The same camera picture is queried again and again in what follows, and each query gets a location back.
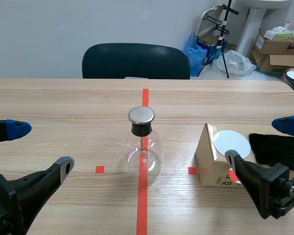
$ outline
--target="black foam pad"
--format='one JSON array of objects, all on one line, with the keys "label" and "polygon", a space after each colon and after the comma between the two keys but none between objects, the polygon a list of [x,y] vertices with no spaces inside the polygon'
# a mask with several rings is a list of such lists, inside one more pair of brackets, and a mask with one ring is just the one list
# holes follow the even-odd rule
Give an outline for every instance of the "black foam pad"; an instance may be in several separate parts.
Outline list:
[{"label": "black foam pad", "polygon": [[249,143],[260,165],[281,163],[294,170],[294,137],[249,134]]}]

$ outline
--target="cardboard box stack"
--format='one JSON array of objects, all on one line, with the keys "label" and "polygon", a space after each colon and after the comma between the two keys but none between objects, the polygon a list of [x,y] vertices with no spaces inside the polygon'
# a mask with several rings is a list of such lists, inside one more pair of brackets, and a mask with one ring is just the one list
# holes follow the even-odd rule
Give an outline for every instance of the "cardboard box stack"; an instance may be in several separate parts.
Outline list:
[{"label": "cardboard box stack", "polygon": [[294,67],[294,39],[272,41],[259,33],[250,59],[259,72],[281,76],[288,67]]}]

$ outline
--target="wooden table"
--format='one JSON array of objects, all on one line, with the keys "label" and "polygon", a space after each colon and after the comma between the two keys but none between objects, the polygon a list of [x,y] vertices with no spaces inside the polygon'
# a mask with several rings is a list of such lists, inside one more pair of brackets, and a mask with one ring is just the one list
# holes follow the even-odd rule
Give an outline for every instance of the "wooden table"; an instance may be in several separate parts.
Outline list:
[{"label": "wooden table", "polygon": [[[294,208],[263,220],[244,189],[202,188],[195,149],[204,123],[270,125],[294,115],[282,82],[0,78],[0,119],[28,121],[31,133],[0,143],[7,179],[47,169],[62,156],[75,168],[35,219],[30,235],[135,235],[138,181],[122,165],[129,110],[149,88],[153,128],[165,158],[148,187],[149,235],[293,234]],[[95,174],[104,165],[104,174]]]}]

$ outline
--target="metal stand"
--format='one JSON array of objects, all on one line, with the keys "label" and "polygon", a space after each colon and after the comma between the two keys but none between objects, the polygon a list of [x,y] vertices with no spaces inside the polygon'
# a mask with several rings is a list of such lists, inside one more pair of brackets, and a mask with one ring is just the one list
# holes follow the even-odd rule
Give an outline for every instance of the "metal stand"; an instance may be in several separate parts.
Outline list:
[{"label": "metal stand", "polygon": [[[224,31],[225,31],[226,21],[227,21],[227,17],[229,15],[229,12],[231,11],[231,12],[233,12],[236,15],[239,14],[237,11],[235,11],[233,9],[230,9],[231,3],[232,3],[232,0],[229,0],[228,5],[227,6],[224,6],[224,8],[226,9],[226,13],[225,13],[224,20],[221,23],[222,28],[221,28],[221,33],[220,33],[220,36],[219,36],[219,39],[218,39],[218,42],[217,42],[217,46],[216,46],[214,52],[211,54],[211,56],[213,56],[213,59],[212,59],[211,64],[210,64],[210,66],[212,66],[212,62],[215,59],[217,50],[218,49],[221,49],[221,54],[222,54],[222,57],[223,57],[223,62],[224,62],[224,66],[225,66],[225,71],[226,71],[227,78],[230,78],[230,76],[229,76],[229,73],[227,71],[226,62],[225,62],[225,58],[224,58]],[[205,68],[205,66],[206,66],[206,63],[201,68],[199,74],[202,72],[202,70]]]}]

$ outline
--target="black office chair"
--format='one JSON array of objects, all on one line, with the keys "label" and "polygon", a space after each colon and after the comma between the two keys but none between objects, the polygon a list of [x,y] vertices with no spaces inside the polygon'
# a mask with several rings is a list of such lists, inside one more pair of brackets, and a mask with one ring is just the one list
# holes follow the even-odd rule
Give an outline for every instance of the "black office chair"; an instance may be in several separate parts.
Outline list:
[{"label": "black office chair", "polygon": [[82,62],[83,78],[190,79],[187,56],[172,47],[107,43],[89,48]]}]

